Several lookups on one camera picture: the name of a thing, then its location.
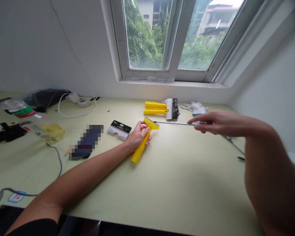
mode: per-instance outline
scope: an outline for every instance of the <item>tree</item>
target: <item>tree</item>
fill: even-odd
[[[162,55],[158,52],[149,23],[143,21],[136,1],[125,0],[125,13],[130,66],[159,69]]]
[[[161,12],[159,20],[158,20],[158,24],[155,24],[153,29],[154,41],[155,41],[156,47],[158,49],[158,52],[162,55],[164,52],[164,46],[166,41],[168,21],[169,21],[169,14],[165,13],[164,11]]]
[[[157,50],[163,54],[165,40],[164,40],[162,28],[157,24],[155,24],[154,26],[153,35],[154,35],[154,41],[155,41]]]
[[[199,35],[191,42],[185,42],[180,57],[179,68],[207,70],[217,53],[224,38],[221,33],[218,40],[211,42],[211,38]]]
[[[136,0],[125,0],[129,64],[138,69],[160,69],[166,41],[169,14],[162,11],[158,24],[152,30],[143,20]],[[197,35],[197,25],[190,23],[179,68],[207,70],[223,41],[222,32],[217,40]]]

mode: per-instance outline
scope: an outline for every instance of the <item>white glove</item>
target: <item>white glove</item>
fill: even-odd
[[[204,107],[200,102],[191,102],[191,104],[184,104],[181,107],[191,111],[193,116],[205,114],[208,110],[208,107]]]

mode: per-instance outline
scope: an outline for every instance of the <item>person's left hand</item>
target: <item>person's left hand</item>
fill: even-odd
[[[150,128],[145,124],[144,121],[139,121],[134,128],[133,132],[128,136],[126,144],[129,145],[134,150],[142,143],[143,138],[148,134]],[[151,141],[152,137],[148,137],[148,141],[145,145],[148,145],[148,142]]]

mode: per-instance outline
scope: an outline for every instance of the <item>window frame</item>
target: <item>window frame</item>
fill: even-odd
[[[178,69],[178,65],[196,0],[172,0],[161,70],[146,70],[129,68],[124,0],[110,0],[122,79],[214,83],[216,75],[265,1],[245,0],[208,70],[189,70]]]

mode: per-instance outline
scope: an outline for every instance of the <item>windowsill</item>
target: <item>windowsill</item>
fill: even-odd
[[[119,80],[118,83],[122,84],[142,84],[142,85],[167,85],[178,87],[193,87],[193,88],[211,88],[211,89],[227,89],[226,86],[218,83],[197,83],[197,82],[179,82],[179,81],[135,81],[135,80]]]

